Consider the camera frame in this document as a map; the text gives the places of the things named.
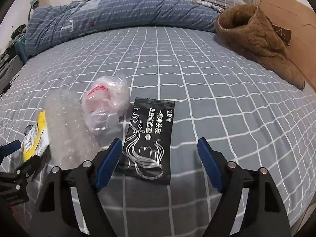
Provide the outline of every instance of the bed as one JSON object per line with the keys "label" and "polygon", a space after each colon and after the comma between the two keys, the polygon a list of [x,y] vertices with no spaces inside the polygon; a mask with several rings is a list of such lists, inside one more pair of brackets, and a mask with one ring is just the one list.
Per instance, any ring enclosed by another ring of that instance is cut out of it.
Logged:
{"label": "bed", "polygon": [[[196,151],[210,146],[242,168],[269,169],[290,224],[303,213],[316,188],[316,94],[296,89],[275,73],[225,47],[211,32],[171,26],[112,29],[76,38],[31,58],[0,99],[0,144],[23,140],[45,98],[55,89],[83,95],[103,75],[123,73],[135,97],[175,101],[171,139],[171,184],[154,185],[115,173],[99,193],[118,236],[202,236],[220,194],[209,182]],[[130,113],[113,137],[124,142]],[[21,152],[4,159],[13,171]],[[29,182],[30,201],[20,206],[27,228],[39,190],[55,166],[47,163]],[[80,229],[87,231],[75,190]],[[245,210],[243,192],[233,232]]]}

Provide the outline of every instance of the wet wipe packet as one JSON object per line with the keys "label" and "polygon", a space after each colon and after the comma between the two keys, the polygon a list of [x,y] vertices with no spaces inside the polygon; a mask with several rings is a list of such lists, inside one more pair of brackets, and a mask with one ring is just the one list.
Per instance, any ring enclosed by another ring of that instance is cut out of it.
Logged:
{"label": "wet wipe packet", "polygon": [[174,102],[136,98],[117,169],[127,176],[170,184]]}

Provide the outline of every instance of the cable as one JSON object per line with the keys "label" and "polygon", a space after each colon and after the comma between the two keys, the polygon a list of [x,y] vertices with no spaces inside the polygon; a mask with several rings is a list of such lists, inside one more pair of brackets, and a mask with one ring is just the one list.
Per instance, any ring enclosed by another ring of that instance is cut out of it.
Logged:
{"label": "cable", "polygon": [[31,10],[32,10],[32,6],[30,7],[30,11],[28,12],[28,21],[30,21]]}

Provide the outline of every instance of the blue gripper pad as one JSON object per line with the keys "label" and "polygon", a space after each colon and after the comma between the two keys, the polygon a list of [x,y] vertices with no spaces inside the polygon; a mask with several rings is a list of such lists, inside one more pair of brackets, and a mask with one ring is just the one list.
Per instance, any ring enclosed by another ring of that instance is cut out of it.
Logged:
{"label": "blue gripper pad", "polygon": [[106,187],[109,183],[111,175],[113,174],[119,159],[123,151],[123,144],[120,139],[117,139],[114,145],[109,148],[108,155],[104,159],[101,166],[97,171],[97,181],[95,183],[95,188],[99,192],[102,188]]}
{"label": "blue gripper pad", "polygon": [[9,156],[10,154],[14,153],[20,148],[21,148],[21,142],[19,140],[15,140],[5,146],[0,147],[0,156],[4,156],[4,157]]}
{"label": "blue gripper pad", "polygon": [[200,156],[200,159],[204,165],[205,171],[209,177],[209,180],[211,181],[211,184],[214,188],[218,190],[218,192],[223,191],[223,184],[221,180],[221,172],[211,155],[208,143],[205,143],[206,140],[204,138],[201,138],[198,140],[197,144],[197,152]]}

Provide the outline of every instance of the wooden headboard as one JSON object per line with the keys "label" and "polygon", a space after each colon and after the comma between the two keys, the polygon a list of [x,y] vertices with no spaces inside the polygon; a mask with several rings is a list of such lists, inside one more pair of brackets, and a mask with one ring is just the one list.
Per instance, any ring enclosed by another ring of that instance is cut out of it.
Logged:
{"label": "wooden headboard", "polygon": [[296,0],[261,0],[260,8],[273,24],[290,29],[288,53],[316,90],[316,14]]}

